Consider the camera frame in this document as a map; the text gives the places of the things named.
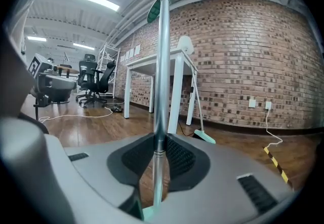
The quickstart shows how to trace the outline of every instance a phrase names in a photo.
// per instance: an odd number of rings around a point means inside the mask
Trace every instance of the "desk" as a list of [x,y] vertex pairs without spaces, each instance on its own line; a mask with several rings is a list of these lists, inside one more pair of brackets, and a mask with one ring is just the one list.
[[[153,112],[153,103],[154,103],[154,74],[156,68],[156,54],[149,55],[143,58],[140,58],[134,62],[126,64],[127,75],[126,75],[126,86],[125,86],[125,108],[124,108],[124,117],[129,118],[129,109],[130,109],[130,90],[131,90],[131,80],[132,72],[139,72],[147,76],[151,76],[151,90],[150,90],[150,102],[149,102],[149,112]],[[181,100],[181,90],[182,90],[182,78],[183,76],[194,75],[192,77],[197,77],[197,68],[194,66],[189,56],[179,46],[170,51],[170,75],[174,76],[173,80],[173,89],[172,89],[172,100],[171,100],[171,111],[169,118],[169,127],[168,133],[176,133],[179,110],[180,110],[180,100]],[[191,124],[191,119],[193,115],[193,107],[195,100],[195,89],[191,94],[188,116],[187,116],[187,125]]]
[[65,66],[54,65],[54,67],[59,69],[59,76],[61,76],[62,71],[66,71],[66,78],[69,78],[70,73],[79,73],[78,70],[75,70],[75,69],[72,69],[72,68],[69,68],[69,67],[65,67]]

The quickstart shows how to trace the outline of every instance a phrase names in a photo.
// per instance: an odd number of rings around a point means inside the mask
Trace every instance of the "silver pole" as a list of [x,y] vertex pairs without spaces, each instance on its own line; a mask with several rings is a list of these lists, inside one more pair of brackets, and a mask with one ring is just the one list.
[[169,116],[170,95],[170,0],[161,0],[158,24],[158,43],[155,72],[154,99],[154,157],[153,206],[157,209],[162,200],[164,179],[164,151]]
[[165,150],[170,95],[170,0],[161,0],[155,73],[154,150]]

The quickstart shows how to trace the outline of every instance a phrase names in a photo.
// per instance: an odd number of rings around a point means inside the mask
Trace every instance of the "black and yellow tape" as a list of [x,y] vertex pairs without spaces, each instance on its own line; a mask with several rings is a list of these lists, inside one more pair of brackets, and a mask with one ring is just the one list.
[[269,156],[269,158],[273,161],[274,165],[276,166],[276,168],[278,169],[280,175],[282,176],[283,180],[285,181],[285,183],[287,183],[291,188],[293,188],[292,183],[289,181],[286,173],[283,171],[283,169],[279,166],[278,161],[273,157],[273,155],[270,153],[270,151],[268,150],[268,148],[264,147],[263,150],[265,150],[265,152],[267,153],[267,155]]

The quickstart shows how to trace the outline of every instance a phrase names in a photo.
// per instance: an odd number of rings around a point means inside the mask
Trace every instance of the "fluorescent light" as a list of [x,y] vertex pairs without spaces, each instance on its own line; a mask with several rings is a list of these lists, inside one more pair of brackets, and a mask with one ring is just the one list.
[[97,4],[100,4],[102,6],[105,6],[107,8],[110,8],[114,11],[117,11],[119,9],[119,6],[115,3],[112,3],[110,1],[107,1],[107,0],[87,0],[87,1],[91,1],[93,3],[97,3]]
[[90,49],[90,50],[94,50],[94,48],[92,48],[92,47],[80,45],[80,44],[77,44],[77,43],[73,43],[73,45],[76,46],[76,47],[81,47],[81,48],[87,48],[87,49]]
[[37,41],[43,41],[43,42],[46,42],[46,39],[45,38],[38,38],[36,36],[28,36],[27,37],[29,40],[37,40]]

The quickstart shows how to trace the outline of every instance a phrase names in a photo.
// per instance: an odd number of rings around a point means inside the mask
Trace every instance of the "green mop head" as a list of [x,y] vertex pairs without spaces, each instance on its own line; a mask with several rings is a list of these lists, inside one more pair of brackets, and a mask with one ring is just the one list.
[[216,141],[214,139],[209,137],[204,131],[201,131],[201,130],[196,129],[194,131],[194,134],[192,137],[197,138],[197,139],[202,139],[208,143],[216,144]]

